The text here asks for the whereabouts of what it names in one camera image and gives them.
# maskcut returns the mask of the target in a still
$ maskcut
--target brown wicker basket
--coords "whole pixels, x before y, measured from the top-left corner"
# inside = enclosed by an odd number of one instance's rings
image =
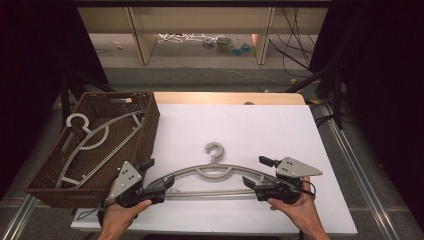
[[[84,114],[89,120],[88,128],[95,130],[104,123],[135,111],[145,110],[137,119],[143,122],[141,129],[117,151],[85,184],[78,189],[68,182],[56,187],[59,176],[72,152],[86,138],[82,130],[84,120],[72,119],[71,127],[65,127],[52,152],[35,175],[26,192],[55,208],[95,208],[101,201],[105,185],[124,161],[133,165],[147,161],[152,152],[159,123],[159,109],[154,94],[141,93],[85,93],[74,113]],[[65,177],[82,180],[137,127],[133,117],[123,118],[109,125],[106,140],[98,147],[80,150],[68,167]],[[94,134],[84,146],[101,141],[105,130]]]

